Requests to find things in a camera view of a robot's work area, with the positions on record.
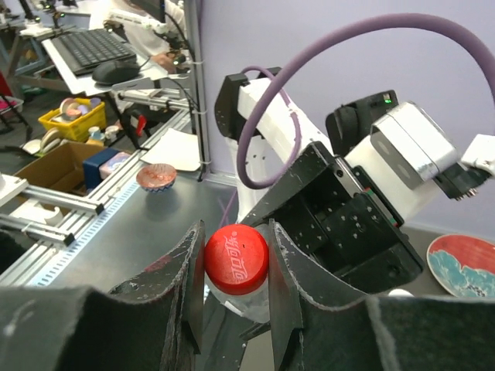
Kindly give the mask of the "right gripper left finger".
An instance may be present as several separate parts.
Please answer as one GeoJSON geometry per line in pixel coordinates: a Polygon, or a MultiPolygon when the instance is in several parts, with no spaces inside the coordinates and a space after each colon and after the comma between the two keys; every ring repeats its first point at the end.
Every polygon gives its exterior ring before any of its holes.
{"type": "Polygon", "coordinates": [[[203,325],[203,221],[109,292],[1,290],[3,370],[192,370],[203,325]]]}

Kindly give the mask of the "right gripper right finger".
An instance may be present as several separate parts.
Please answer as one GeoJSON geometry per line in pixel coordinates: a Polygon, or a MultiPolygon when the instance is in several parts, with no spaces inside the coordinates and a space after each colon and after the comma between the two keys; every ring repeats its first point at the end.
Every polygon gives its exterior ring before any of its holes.
{"type": "Polygon", "coordinates": [[[492,370],[494,302],[369,295],[268,224],[271,342],[277,370],[492,370]]]}

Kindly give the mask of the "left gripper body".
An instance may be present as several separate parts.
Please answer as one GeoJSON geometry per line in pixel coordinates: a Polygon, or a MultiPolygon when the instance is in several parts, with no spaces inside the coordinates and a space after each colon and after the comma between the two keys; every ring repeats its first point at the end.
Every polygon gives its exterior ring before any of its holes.
{"type": "Polygon", "coordinates": [[[348,167],[321,142],[308,145],[243,218],[278,222],[294,244],[329,272],[367,292],[413,282],[425,264],[381,208],[381,191],[360,166],[348,167]]]}

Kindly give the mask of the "red bottle cap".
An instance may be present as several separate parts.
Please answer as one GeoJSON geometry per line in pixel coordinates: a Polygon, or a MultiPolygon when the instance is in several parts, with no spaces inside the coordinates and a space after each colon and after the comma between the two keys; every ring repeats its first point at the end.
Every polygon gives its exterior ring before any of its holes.
{"type": "Polygon", "coordinates": [[[253,227],[231,224],[217,230],[204,251],[204,268],[213,285],[228,295],[250,294],[263,285],[269,253],[265,238],[253,227]]]}

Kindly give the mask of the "clear plastic bottle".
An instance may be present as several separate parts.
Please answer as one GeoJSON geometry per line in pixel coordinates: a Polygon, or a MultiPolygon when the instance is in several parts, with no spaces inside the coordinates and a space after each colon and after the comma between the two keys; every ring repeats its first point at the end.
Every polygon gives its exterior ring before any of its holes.
{"type": "Polygon", "coordinates": [[[265,280],[255,291],[244,295],[223,293],[213,285],[207,275],[205,276],[205,285],[214,297],[234,314],[257,323],[269,322],[268,280],[265,280]]]}

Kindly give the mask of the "clear bottle white cap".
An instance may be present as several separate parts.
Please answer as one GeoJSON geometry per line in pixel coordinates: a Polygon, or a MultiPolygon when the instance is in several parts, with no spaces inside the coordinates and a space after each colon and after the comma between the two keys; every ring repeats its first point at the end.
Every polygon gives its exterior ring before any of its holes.
{"type": "Polygon", "coordinates": [[[395,288],[387,293],[390,297],[413,297],[414,295],[402,288],[395,288]]]}

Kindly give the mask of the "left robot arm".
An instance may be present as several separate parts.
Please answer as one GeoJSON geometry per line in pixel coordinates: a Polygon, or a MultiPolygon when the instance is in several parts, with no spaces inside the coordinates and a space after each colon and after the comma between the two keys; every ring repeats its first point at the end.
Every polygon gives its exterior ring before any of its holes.
{"type": "Polygon", "coordinates": [[[413,282],[424,262],[401,231],[419,204],[368,138],[347,155],[290,100],[276,97],[247,142],[247,174],[266,179],[265,152],[289,168],[274,185],[237,182],[238,219],[277,222],[308,257],[353,287],[378,293],[413,282]]]}

